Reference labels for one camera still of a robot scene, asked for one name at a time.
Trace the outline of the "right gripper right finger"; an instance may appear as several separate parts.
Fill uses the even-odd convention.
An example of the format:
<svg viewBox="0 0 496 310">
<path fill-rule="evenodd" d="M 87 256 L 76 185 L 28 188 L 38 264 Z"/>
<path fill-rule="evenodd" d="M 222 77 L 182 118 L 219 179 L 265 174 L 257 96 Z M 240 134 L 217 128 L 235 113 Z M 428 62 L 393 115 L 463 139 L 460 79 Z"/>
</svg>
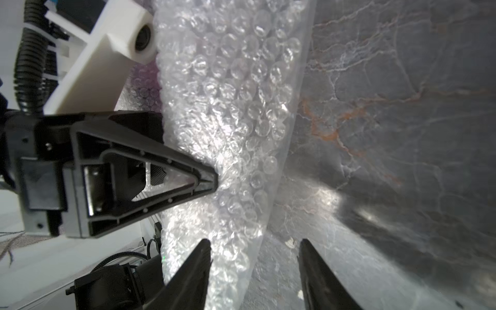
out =
<svg viewBox="0 0 496 310">
<path fill-rule="evenodd" d="M 300 243 L 298 268 L 306 309 L 362 310 L 308 239 Z"/>
</svg>

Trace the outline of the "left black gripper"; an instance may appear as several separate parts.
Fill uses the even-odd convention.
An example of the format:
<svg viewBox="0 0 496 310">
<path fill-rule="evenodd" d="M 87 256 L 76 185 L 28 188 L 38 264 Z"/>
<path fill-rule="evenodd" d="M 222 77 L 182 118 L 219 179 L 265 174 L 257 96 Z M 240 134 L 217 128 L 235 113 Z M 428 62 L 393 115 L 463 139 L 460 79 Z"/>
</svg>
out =
<svg viewBox="0 0 496 310">
<path fill-rule="evenodd" d="M 32 236 L 98 238 L 209 195 L 218 174 L 162 142 L 157 112 L 1 115 L 1 189 Z"/>
</svg>

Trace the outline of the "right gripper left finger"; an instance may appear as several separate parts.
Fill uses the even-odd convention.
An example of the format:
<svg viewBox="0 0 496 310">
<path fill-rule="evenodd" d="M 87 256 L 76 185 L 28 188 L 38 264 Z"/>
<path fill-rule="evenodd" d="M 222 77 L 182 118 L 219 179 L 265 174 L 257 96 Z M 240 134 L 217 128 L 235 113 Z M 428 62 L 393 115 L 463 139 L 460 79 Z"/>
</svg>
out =
<svg viewBox="0 0 496 310">
<path fill-rule="evenodd" d="M 145 308 L 203 310 L 212 262 L 211 242 L 202 239 L 177 273 Z"/>
</svg>

